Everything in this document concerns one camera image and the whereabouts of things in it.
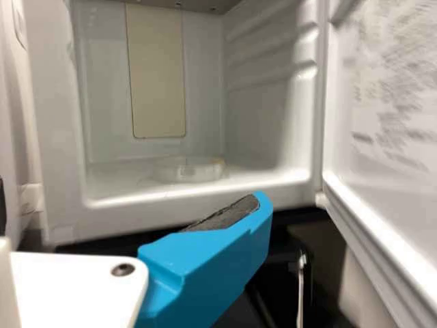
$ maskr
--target refrigerator door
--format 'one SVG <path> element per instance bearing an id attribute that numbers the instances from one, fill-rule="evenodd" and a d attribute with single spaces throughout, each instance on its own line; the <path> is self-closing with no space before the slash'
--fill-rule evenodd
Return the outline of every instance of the refrigerator door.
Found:
<path id="1" fill-rule="evenodd" d="M 16 248 L 20 239 L 19 185 L 25 178 L 25 169 L 20 166 L 25 159 L 23 139 L 19 128 L 19 111 L 13 88 L 8 83 L 11 73 L 5 64 L 7 36 L 3 28 L 7 19 L 11 19 L 0 3 L 0 232 L 10 237 L 12 248 Z"/>
<path id="2" fill-rule="evenodd" d="M 437 325 L 435 1 L 331 1 L 326 207 L 399 327 Z"/>

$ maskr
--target clear plastic lid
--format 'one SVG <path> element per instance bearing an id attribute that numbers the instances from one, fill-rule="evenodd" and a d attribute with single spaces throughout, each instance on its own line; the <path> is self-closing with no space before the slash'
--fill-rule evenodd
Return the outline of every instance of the clear plastic lid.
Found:
<path id="1" fill-rule="evenodd" d="M 206 182 L 220 179 L 224 171 L 221 157 L 168 156 L 154 161 L 153 176 L 163 182 Z"/>

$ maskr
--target white plastic piece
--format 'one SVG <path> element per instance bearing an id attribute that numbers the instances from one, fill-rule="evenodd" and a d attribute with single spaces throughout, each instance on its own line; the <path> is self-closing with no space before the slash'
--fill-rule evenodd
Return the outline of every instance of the white plastic piece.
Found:
<path id="1" fill-rule="evenodd" d="M 11 261 L 23 328 L 133 327 L 148 285 L 135 258 L 12 252 Z M 112 275 L 119 264 L 135 270 Z"/>
<path id="2" fill-rule="evenodd" d="M 315 205 L 321 209 L 326 209 L 326 207 L 328 207 L 329 200 L 323 191 L 319 191 L 315 194 Z"/>
<path id="3" fill-rule="evenodd" d="M 164 182 L 207 182 L 225 171 L 220 157 L 170 156 L 154 161 L 154 178 Z"/>
<path id="4" fill-rule="evenodd" d="M 29 183 L 20 187 L 20 208 L 22 215 L 44 210 L 44 194 L 40 183 Z"/>

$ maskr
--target blue plastic object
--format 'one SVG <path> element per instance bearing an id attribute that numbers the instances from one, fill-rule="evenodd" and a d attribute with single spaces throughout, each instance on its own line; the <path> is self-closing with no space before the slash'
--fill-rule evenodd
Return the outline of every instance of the blue plastic object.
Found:
<path id="1" fill-rule="evenodd" d="M 266 259 L 273 207 L 259 208 L 221 230 L 178 232 L 138 249 L 149 287 L 136 328 L 210 327 L 241 295 Z"/>

